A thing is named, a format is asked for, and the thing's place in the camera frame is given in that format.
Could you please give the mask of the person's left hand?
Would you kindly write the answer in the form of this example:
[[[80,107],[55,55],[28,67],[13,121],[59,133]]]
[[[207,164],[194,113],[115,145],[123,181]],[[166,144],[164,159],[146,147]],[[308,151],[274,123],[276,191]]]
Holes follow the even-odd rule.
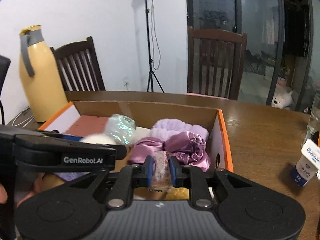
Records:
[[[14,201],[18,207],[25,200],[39,194],[44,173],[17,171],[1,174],[1,204]]]

